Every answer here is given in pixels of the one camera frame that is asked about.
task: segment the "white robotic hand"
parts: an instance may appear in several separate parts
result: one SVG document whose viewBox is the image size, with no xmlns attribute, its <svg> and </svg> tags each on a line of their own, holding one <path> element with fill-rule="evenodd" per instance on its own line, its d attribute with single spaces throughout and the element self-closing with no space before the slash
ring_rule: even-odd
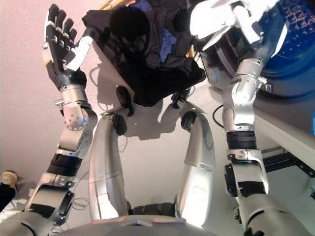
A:
<svg viewBox="0 0 315 236">
<path fill-rule="evenodd" d="M 213 34 L 203 47 L 206 50 L 233 26 L 239 27 L 252 44 L 261 39 L 252 25 L 260 20 L 279 0 L 206 0 L 196 5 L 191 13 L 190 32 L 199 39 Z"/>
</svg>

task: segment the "dark clothing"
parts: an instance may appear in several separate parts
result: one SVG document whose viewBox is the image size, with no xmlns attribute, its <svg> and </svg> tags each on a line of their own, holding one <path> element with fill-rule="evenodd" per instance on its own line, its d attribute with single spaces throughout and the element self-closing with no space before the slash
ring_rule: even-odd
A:
<svg viewBox="0 0 315 236">
<path fill-rule="evenodd" d="M 97 32 L 100 49 L 135 92 L 135 103 L 153 106 L 205 79 L 204 70 L 185 57 L 194 38 L 188 31 L 176 31 L 185 28 L 176 23 L 182 24 L 179 19 L 186 16 L 186 7 L 186 0 L 139 0 L 135 6 L 90 10 L 83 18 L 85 26 Z"/>
<path fill-rule="evenodd" d="M 10 188 L 10 185 L 0 184 L 0 211 L 14 198 L 15 189 Z"/>
</svg>

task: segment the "blue fabric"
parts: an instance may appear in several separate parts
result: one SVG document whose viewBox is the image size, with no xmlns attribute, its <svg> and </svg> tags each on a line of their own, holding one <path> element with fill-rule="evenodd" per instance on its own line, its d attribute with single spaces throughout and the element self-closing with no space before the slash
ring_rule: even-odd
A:
<svg viewBox="0 0 315 236">
<path fill-rule="evenodd" d="M 137 0 L 136 3 L 131 4 L 130 6 L 135 7 L 143 12 L 152 10 L 152 6 L 148 3 L 147 0 Z"/>
<path fill-rule="evenodd" d="M 169 54 L 172 54 L 172 49 L 173 49 L 173 46 L 176 44 L 176 42 L 177 42 L 176 38 L 173 35 L 171 35 L 171 33 L 168 30 L 163 29 L 162 47 L 161 47 L 161 52 L 159 54 L 161 62 L 165 62 L 167 56 Z"/>
</svg>

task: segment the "gray floor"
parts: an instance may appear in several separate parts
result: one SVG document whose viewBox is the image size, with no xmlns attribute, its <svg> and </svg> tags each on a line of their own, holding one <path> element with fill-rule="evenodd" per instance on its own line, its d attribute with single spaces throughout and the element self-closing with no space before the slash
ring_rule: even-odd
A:
<svg viewBox="0 0 315 236">
<path fill-rule="evenodd" d="M 101 0 L 85 0 L 80 4 L 74 0 L 36 3 L 28 0 L 23 5 L 17 1 L 0 2 L 0 171 L 16 171 L 20 184 L 27 187 L 34 186 L 46 171 L 63 128 L 62 117 L 54 105 L 60 94 L 49 80 L 41 58 L 43 21 L 52 2 L 73 18 L 78 35 L 84 30 L 80 18 L 102 3 Z M 115 87 L 124 83 L 108 60 L 91 50 L 81 69 L 88 76 L 86 92 L 94 110 L 100 114 L 117 106 Z M 196 86 L 189 100 L 208 112 L 215 142 L 217 171 L 206 228 L 220 236 L 243 235 L 242 226 L 233 220 L 234 202 L 224 188 L 225 134 L 211 118 L 219 104 L 210 97 L 206 82 Z M 136 106 L 135 116 L 127 123 L 128 133 L 119 139 L 126 197 L 132 206 L 173 201 L 177 193 L 189 133 L 181 129 L 177 111 L 167 109 L 169 103 L 168 97 L 152 108 Z M 261 149 L 277 145 L 259 130 L 257 139 Z M 78 177 L 86 173 L 88 157 Z M 314 179 L 311 182 L 292 167 L 269 174 L 269 180 L 270 192 L 315 234 L 315 203 L 307 190 L 309 185 L 315 185 Z M 76 197 L 87 197 L 87 177 L 78 185 Z M 68 224 L 75 227 L 89 221 L 87 208 L 73 210 Z"/>
</svg>

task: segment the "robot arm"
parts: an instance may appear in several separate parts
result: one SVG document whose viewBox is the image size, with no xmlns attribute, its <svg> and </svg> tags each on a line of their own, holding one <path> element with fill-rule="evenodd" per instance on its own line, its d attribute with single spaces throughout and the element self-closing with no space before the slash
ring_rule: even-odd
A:
<svg viewBox="0 0 315 236">
<path fill-rule="evenodd" d="M 69 214 L 76 174 L 92 142 L 97 116 L 88 103 L 86 76 L 79 68 L 91 46 L 94 33 L 87 29 L 77 45 L 76 30 L 66 13 L 52 5 L 45 22 L 43 59 L 48 75 L 62 94 L 56 102 L 63 115 L 63 132 L 47 172 L 43 173 L 24 212 L 1 224 L 1 235 L 46 235 L 62 225 Z"/>
<path fill-rule="evenodd" d="M 276 49 L 283 19 L 275 6 L 272 30 L 264 41 L 252 46 L 252 54 L 241 61 L 231 86 L 223 91 L 223 123 L 231 161 L 225 166 L 228 193 L 235 197 L 247 236 L 310 236 L 305 227 L 281 203 L 268 194 L 268 179 L 261 151 L 256 147 L 253 102 L 266 83 L 260 73 Z"/>
</svg>

